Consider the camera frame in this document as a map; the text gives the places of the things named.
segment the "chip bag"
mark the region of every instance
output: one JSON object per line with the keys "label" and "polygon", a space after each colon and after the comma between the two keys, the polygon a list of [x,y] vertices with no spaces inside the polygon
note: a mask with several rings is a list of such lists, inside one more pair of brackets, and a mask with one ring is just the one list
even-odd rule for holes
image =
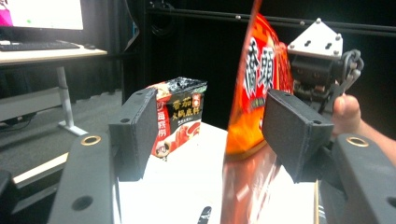
{"label": "chip bag", "polygon": [[286,46],[255,0],[239,62],[223,165],[221,224],[255,223],[278,171],[275,152],[262,136],[269,89],[292,93]]}

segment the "gray floor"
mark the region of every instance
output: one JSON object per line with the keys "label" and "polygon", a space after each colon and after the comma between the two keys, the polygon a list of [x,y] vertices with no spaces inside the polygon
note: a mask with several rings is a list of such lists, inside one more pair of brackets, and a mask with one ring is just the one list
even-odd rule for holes
{"label": "gray floor", "polygon": [[[105,133],[109,117],[120,107],[121,91],[77,101],[72,104],[75,125],[88,133]],[[0,131],[0,169],[16,176],[68,152],[76,136],[58,126],[61,120],[64,113],[61,107],[56,107],[37,113],[24,128]]]}

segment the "white tabletop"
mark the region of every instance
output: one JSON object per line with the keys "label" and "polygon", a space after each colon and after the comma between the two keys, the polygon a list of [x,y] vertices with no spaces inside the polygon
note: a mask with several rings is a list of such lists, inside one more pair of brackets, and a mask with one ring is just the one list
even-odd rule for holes
{"label": "white tabletop", "polygon": [[74,59],[96,55],[106,55],[101,49],[49,49],[25,51],[0,51],[0,64],[6,63],[33,63],[47,60]]}
{"label": "white tabletop", "polygon": [[[200,135],[171,153],[150,157],[143,180],[120,183],[122,223],[196,224],[206,206],[219,224],[227,132],[202,123]],[[315,223],[315,184],[293,184],[281,168],[260,223]]]}

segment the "snack package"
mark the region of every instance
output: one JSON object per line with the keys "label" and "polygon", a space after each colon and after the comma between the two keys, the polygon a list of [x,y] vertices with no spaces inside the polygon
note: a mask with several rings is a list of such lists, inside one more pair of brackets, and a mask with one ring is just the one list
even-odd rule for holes
{"label": "snack package", "polygon": [[292,93],[287,47],[255,0],[239,62],[223,164],[221,224],[256,223],[279,165],[262,136],[269,89]]}
{"label": "snack package", "polygon": [[166,161],[167,156],[199,133],[206,81],[177,77],[154,84],[156,88],[158,136],[151,154]]}

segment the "black backdrop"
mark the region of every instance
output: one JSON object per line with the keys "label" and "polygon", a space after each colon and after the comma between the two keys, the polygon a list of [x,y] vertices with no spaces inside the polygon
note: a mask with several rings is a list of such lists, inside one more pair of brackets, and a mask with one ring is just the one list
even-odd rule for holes
{"label": "black backdrop", "polygon": [[[145,83],[155,83],[173,77],[206,79],[203,120],[226,129],[233,99],[233,87],[246,22],[218,21],[173,17],[176,29],[168,35],[154,35],[152,25],[166,27],[170,17],[150,13],[149,2],[129,1],[134,4],[135,17],[144,41],[137,42],[141,52],[139,64],[144,68],[134,71]],[[210,12],[248,14],[253,1],[168,0],[174,8]],[[386,1],[263,1],[262,14],[266,17],[293,18],[301,21],[338,21],[343,24],[371,24],[392,26],[395,29],[394,9]],[[273,24],[281,41],[288,44],[305,27]],[[396,138],[396,60],[395,33],[391,36],[359,34],[351,29],[339,29],[344,38],[344,51],[359,49],[365,61],[361,78],[347,92],[356,95],[361,103],[362,117],[379,131]],[[131,83],[128,77],[125,85]],[[134,91],[124,89],[126,96]]]}

